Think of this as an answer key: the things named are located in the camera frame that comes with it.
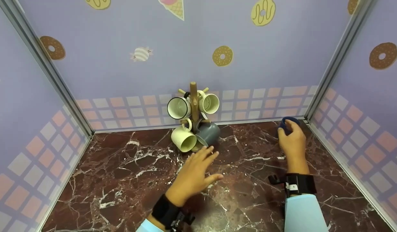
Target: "wallpaper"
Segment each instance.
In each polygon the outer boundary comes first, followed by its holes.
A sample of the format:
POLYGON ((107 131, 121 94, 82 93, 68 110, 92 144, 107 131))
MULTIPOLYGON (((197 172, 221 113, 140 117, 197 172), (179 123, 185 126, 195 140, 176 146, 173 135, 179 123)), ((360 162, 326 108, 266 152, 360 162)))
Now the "wallpaper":
POLYGON ((209 116, 216 121, 302 115, 358 1, 19 2, 102 130, 174 124, 163 107, 190 81, 224 101, 209 116), (279 91, 274 107, 270 89, 279 91), (288 89, 302 102, 280 104, 288 89), (284 112, 286 104, 297 109, 284 112))
POLYGON ((397 1, 376 3, 313 122, 397 222, 397 1))
POLYGON ((35 232, 86 138, 0 8, 0 232, 35 232))

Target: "brown marble surface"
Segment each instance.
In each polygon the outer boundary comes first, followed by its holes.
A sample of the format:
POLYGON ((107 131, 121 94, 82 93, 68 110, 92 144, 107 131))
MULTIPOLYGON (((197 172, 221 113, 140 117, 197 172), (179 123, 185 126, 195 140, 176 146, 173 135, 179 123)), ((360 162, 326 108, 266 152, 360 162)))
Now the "brown marble surface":
MULTIPOLYGON (((284 231, 285 196, 267 178, 286 172, 276 123, 220 127, 220 155, 209 173, 225 178, 190 199, 186 207, 197 219, 185 231, 284 231)), ((390 231, 307 126, 302 128, 329 231, 390 231)), ((172 144, 171 131, 96 134, 42 231, 135 231, 188 156, 172 144)))

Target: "hand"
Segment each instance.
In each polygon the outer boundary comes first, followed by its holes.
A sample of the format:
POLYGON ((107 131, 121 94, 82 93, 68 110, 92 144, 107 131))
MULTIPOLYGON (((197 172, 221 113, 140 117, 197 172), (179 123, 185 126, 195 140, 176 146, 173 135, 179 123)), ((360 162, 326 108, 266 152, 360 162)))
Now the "hand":
POLYGON ((218 151, 211 154, 213 150, 213 146, 203 147, 197 153, 192 153, 184 163, 174 183, 165 194, 175 206, 182 207, 188 198, 200 193, 217 180, 223 179, 221 174, 205 177, 207 168, 219 155, 218 151))
POLYGON ((290 135, 286 135, 283 128, 278 128, 278 142, 287 159, 299 158, 305 159, 306 153, 306 136, 297 123, 286 120, 286 126, 292 131, 290 135))
POLYGON ((308 175, 310 170, 306 161, 306 136, 297 123, 286 120, 286 126, 292 133, 287 136, 283 128, 278 128, 278 142, 286 155, 287 173, 308 175))

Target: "left hand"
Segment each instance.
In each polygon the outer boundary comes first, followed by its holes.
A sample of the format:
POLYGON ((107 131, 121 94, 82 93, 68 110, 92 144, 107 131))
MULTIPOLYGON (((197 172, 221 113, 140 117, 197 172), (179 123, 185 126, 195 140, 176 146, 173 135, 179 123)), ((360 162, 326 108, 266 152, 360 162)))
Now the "left hand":
POLYGON ((203 147, 197 153, 192 153, 184 163, 172 186, 165 196, 177 207, 182 207, 192 196, 206 189, 210 184, 223 179, 221 174, 205 177, 207 168, 213 163, 219 152, 211 154, 214 147, 203 147))

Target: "black wrist strap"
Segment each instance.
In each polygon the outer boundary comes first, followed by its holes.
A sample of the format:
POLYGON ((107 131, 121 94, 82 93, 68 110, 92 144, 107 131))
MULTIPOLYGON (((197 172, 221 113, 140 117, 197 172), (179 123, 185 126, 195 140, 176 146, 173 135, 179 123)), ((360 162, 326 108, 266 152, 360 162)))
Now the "black wrist strap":
POLYGON ((312 175, 303 175, 298 173, 287 173, 281 178, 276 175, 269 176, 269 182, 272 185, 283 184, 285 187, 286 197, 301 194, 316 194, 316 184, 312 175))
POLYGON ((151 215, 163 224, 165 229, 172 231, 178 231, 181 222, 191 225, 195 219, 190 213, 184 214, 182 209, 172 204, 164 194, 154 205, 151 215))

